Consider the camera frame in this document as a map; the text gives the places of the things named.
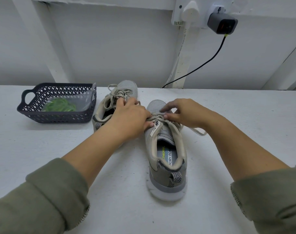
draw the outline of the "sneaker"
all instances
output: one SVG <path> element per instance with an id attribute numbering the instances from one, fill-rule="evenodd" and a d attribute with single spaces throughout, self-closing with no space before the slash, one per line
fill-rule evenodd
<path id="1" fill-rule="evenodd" d="M 134 97 L 137 99 L 137 85 L 133 81 L 124 80 L 118 85 L 109 85 L 108 89 L 111 91 L 111 93 L 107 94 L 106 97 L 100 102 L 95 115 L 93 115 L 92 122 L 94 132 L 112 117 L 118 98 L 124 98 L 127 100 L 129 97 Z"/>
<path id="2" fill-rule="evenodd" d="M 166 105 L 161 100 L 153 100 L 147 110 L 154 127 L 145 132 L 149 160 L 149 174 L 146 185 L 157 198 L 165 201 L 181 199 L 187 189 L 187 155 L 180 124 L 163 118 L 160 109 Z"/>

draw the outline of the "clear plastic bag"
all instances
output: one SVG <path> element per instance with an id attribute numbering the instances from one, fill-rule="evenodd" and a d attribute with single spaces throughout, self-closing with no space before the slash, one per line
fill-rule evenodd
<path id="1" fill-rule="evenodd" d="M 50 97 L 42 112 L 82 112 L 87 110 L 91 102 L 95 99 L 94 90 L 96 83 L 93 84 L 90 90 L 77 95 L 64 95 L 59 97 Z"/>

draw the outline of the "sleeve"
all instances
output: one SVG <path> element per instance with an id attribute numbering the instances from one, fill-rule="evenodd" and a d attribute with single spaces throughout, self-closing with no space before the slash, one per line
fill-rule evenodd
<path id="1" fill-rule="evenodd" d="M 296 167 L 248 177 L 230 188 L 259 233 L 296 234 Z"/>
<path id="2" fill-rule="evenodd" d="M 54 159 L 0 199 L 0 234 L 70 230 L 87 215 L 87 193 L 81 174 L 63 159 Z"/>

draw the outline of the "white wall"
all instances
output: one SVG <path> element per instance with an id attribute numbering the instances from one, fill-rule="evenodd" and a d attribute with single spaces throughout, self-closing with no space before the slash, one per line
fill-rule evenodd
<path id="1" fill-rule="evenodd" d="M 139 87 L 162 87 L 167 80 L 178 34 L 172 11 L 80 4 L 49 9 L 76 82 L 107 86 L 131 79 Z M 185 88 L 261 89 L 296 47 L 296 19 L 237 18 L 219 55 L 188 76 Z M 211 58 L 222 38 L 201 30 L 189 70 Z M 52 81 L 13 3 L 0 0 L 0 84 Z"/>
<path id="2" fill-rule="evenodd" d="M 0 84 L 54 82 L 11 0 L 0 0 Z"/>

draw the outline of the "table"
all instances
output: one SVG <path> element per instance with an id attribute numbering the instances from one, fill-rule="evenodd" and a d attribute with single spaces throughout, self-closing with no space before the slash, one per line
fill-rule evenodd
<path id="1" fill-rule="evenodd" d="M 22 91 L 31 88 L 0 86 L 0 197 L 93 132 L 91 122 L 39 124 L 18 113 Z M 108 92 L 97 88 L 97 105 Z M 144 106 L 154 99 L 192 98 L 224 115 L 288 165 L 296 165 L 296 91 L 139 88 L 138 95 Z M 256 233 L 231 195 L 232 178 L 212 139 L 188 128 L 182 135 L 188 156 L 188 189 L 182 200 L 162 202 L 148 192 L 141 136 L 120 147 L 103 167 L 88 194 L 91 210 L 70 233 Z"/>

